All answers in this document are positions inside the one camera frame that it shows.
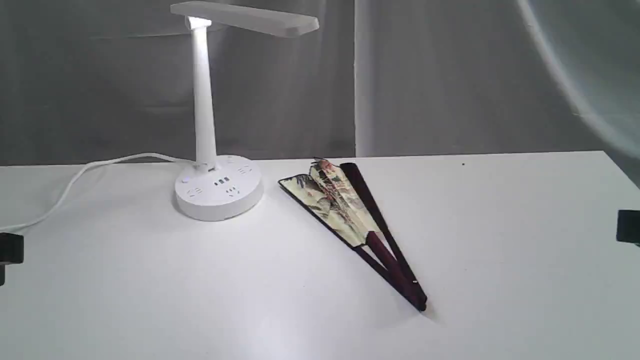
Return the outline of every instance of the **table surface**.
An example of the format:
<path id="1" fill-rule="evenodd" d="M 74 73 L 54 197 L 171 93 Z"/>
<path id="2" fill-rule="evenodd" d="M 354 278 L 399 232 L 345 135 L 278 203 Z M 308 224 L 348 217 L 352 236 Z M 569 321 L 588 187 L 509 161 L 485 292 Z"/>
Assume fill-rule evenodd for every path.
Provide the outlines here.
<path id="1" fill-rule="evenodd" d="M 182 165 L 87 173 L 26 231 L 0 288 L 5 359 L 637 359 L 640 190 L 603 152 L 360 158 L 429 295 L 420 314 L 279 189 L 251 211 L 176 211 Z M 2 224 L 39 215 L 73 166 L 0 168 Z"/>

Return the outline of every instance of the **closed folding fan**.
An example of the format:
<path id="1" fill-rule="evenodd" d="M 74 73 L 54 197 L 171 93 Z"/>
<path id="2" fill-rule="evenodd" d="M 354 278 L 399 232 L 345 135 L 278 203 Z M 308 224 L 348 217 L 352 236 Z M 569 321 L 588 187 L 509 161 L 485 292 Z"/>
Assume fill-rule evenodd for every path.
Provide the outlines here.
<path id="1" fill-rule="evenodd" d="M 309 174 L 282 179 L 279 183 L 413 306 L 425 310 L 427 297 L 355 164 L 336 167 L 318 159 L 312 163 Z"/>

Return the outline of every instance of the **white cable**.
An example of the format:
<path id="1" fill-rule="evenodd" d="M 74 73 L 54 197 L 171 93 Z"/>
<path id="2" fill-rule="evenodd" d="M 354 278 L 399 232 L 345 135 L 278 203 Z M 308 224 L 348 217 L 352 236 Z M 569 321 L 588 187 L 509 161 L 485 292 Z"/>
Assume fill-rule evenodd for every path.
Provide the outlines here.
<path id="1" fill-rule="evenodd" d="M 0 227 L 0 231 L 15 231 L 15 230 L 18 230 L 18 229 L 22 229 L 24 227 L 35 225 L 35 224 L 43 221 L 47 217 L 49 217 L 49 215 L 53 214 L 53 212 L 56 211 L 60 207 L 60 204 L 62 204 L 62 202 L 67 197 L 67 194 L 69 193 L 69 190 L 71 189 L 71 186 L 74 184 L 74 182 L 76 182 L 82 176 L 82 174 L 84 174 L 87 170 L 89 170 L 91 168 L 103 166 L 103 165 L 110 165 L 110 164 L 119 163 L 121 161 L 127 161 L 127 160 L 138 159 L 138 158 L 158 158 L 158 159 L 162 159 L 162 160 L 166 160 L 166 161 L 171 161 L 171 162 L 174 162 L 174 163 L 178 163 L 178 162 L 194 163 L 194 161 L 191 161 L 191 160 L 173 158 L 171 156 L 162 155 L 162 154 L 156 154 L 154 152 L 144 152 L 142 154 L 129 155 L 129 156 L 124 156 L 122 158 L 117 158 L 117 159 L 101 160 L 101 161 L 94 161 L 94 162 L 88 163 L 85 166 L 83 166 L 82 169 L 80 169 L 80 171 L 78 171 L 71 178 L 71 180 L 67 184 L 67 187 L 65 188 L 65 191 L 63 191 L 62 194 L 60 195 L 60 197 L 58 198 L 58 201 L 56 201 L 55 205 L 51 209 L 49 209 L 46 213 L 44 213 L 42 216 L 40 216 L 40 217 L 38 217 L 38 218 L 36 218 L 36 219 L 34 219 L 32 221 L 25 222 L 23 224 L 2 226 L 2 227 Z"/>

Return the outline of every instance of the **lamp base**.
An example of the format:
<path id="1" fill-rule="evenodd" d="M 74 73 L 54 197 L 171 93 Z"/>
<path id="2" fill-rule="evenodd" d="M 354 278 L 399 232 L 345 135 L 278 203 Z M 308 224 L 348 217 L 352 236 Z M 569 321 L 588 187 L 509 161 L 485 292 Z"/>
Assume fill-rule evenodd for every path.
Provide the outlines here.
<path id="1" fill-rule="evenodd" d="M 175 180 L 175 196 L 185 215 L 203 221 L 224 220 L 251 209 L 262 198 L 262 176 L 253 161 L 221 155 L 216 162 L 215 170 L 188 167 Z"/>

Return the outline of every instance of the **white desk lamp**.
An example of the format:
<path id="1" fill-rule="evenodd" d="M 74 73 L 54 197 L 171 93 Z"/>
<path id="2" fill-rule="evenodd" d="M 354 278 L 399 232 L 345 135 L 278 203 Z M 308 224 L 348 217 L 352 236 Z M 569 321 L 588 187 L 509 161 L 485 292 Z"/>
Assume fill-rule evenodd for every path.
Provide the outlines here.
<path id="1" fill-rule="evenodd" d="M 207 27 L 212 22 L 278 37 L 296 37 L 319 27 L 315 17 L 228 4 L 188 1 L 171 5 L 188 19 L 193 44 L 196 164 L 175 181 L 180 209 L 206 221 L 224 220 L 252 208 L 262 197 L 258 166 L 241 156 L 218 156 L 213 122 Z"/>

